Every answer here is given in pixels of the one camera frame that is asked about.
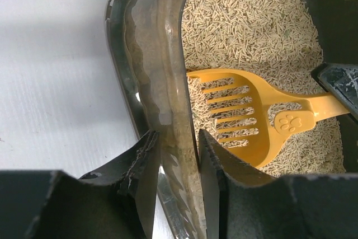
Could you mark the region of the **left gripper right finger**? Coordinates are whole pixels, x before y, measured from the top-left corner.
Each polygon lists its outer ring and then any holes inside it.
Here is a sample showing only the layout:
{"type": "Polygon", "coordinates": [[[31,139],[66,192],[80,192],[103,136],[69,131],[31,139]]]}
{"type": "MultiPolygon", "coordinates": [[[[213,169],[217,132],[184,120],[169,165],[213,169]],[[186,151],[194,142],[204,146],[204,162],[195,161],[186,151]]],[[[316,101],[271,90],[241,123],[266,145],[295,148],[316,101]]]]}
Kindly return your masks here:
{"type": "Polygon", "coordinates": [[[357,174],[272,177],[199,131],[208,238],[356,238],[357,174]]]}

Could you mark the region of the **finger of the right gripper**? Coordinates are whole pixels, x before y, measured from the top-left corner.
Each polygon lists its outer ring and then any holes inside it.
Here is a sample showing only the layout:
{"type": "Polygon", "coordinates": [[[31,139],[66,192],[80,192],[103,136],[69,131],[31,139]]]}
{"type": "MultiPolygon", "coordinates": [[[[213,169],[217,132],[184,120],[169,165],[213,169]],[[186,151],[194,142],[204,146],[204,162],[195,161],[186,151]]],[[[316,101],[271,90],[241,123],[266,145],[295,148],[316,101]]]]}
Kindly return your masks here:
{"type": "Polygon", "coordinates": [[[311,71],[311,76],[357,119],[357,65],[323,63],[311,71]]]}

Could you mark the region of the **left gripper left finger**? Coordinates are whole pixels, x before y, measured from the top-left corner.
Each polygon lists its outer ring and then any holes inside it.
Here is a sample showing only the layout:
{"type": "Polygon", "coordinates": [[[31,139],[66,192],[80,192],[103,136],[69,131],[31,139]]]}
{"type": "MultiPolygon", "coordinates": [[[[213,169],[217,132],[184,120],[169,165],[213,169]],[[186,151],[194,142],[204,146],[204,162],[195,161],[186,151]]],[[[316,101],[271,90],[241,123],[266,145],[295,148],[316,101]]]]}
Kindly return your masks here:
{"type": "Polygon", "coordinates": [[[2,238],[151,238],[159,134],[75,178],[61,170],[1,171],[2,238]]]}

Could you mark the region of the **yellow plastic litter scoop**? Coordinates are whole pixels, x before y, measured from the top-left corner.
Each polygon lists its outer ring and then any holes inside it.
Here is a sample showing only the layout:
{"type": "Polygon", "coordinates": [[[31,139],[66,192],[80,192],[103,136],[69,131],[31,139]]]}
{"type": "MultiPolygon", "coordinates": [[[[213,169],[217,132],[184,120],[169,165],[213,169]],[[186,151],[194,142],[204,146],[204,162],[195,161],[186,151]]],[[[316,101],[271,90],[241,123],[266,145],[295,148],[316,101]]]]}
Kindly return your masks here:
{"type": "Polygon", "coordinates": [[[202,83],[227,78],[233,81],[224,86],[205,89],[204,93],[248,87],[248,91],[245,93],[209,99],[207,103],[221,102],[225,104],[223,108],[212,109],[212,114],[253,108],[253,114],[225,117],[216,122],[221,124],[254,118],[256,120],[254,124],[218,128],[216,131],[220,134],[228,134],[228,137],[220,138],[219,143],[247,141],[246,146],[230,146],[228,151],[256,168],[270,163],[292,135],[312,130],[321,120],[349,112],[329,92],[315,95],[286,92],[271,86],[260,76],[247,71],[225,68],[204,69],[188,72],[187,76],[199,78],[202,83]],[[236,106],[227,104],[228,101],[244,97],[250,97],[251,102],[236,106]]]}

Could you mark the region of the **dark grey litter box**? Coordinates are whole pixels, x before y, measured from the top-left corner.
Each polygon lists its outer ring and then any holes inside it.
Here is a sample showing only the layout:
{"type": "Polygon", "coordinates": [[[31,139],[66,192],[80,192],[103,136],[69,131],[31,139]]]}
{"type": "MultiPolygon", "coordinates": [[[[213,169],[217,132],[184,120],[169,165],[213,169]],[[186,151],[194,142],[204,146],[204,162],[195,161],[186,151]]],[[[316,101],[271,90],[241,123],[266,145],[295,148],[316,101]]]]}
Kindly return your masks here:
{"type": "Polygon", "coordinates": [[[208,238],[186,82],[185,0],[109,0],[107,39],[138,136],[159,132],[157,193],[175,238],[208,238]]]}

